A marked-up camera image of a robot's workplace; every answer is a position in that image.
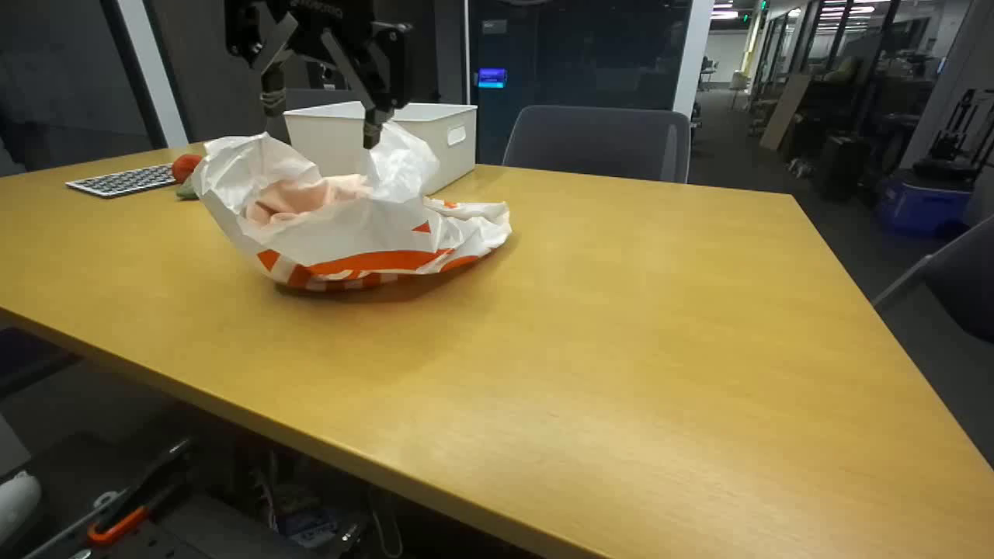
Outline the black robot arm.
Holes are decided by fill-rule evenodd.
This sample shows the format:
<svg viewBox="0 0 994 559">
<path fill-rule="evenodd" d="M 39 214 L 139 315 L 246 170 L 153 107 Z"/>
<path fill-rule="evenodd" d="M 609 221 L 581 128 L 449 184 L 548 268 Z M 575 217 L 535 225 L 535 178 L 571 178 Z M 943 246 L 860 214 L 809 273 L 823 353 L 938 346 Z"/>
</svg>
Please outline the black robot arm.
<svg viewBox="0 0 994 559">
<path fill-rule="evenodd" d="M 362 107 L 362 147 L 408 101 L 406 35 L 381 23 L 371 0 L 223 0 L 223 43 L 259 83 L 266 115 L 284 109 L 281 63 L 303 55 L 335 70 Z"/>
</svg>

